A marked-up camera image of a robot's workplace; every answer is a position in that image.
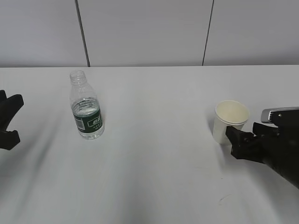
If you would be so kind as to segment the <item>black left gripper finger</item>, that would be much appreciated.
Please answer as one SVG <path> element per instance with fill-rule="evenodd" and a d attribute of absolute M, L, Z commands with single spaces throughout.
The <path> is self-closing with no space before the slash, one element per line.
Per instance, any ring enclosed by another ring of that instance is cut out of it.
<path fill-rule="evenodd" d="M 15 94 L 7 98 L 6 94 L 0 95 L 0 129 L 7 127 L 16 113 L 23 107 L 24 101 L 21 94 Z"/>
<path fill-rule="evenodd" d="M 0 148 L 11 150 L 20 143 L 20 137 L 16 130 L 0 131 Z"/>

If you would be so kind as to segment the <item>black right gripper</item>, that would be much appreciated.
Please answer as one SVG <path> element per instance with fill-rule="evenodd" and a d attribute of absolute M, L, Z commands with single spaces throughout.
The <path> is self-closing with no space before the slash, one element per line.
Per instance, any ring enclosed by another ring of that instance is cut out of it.
<path fill-rule="evenodd" d="M 298 188 L 299 125 L 271 127 L 254 122 L 252 132 L 233 126 L 226 128 L 225 134 L 232 145 L 231 155 L 238 160 L 263 161 Z"/>

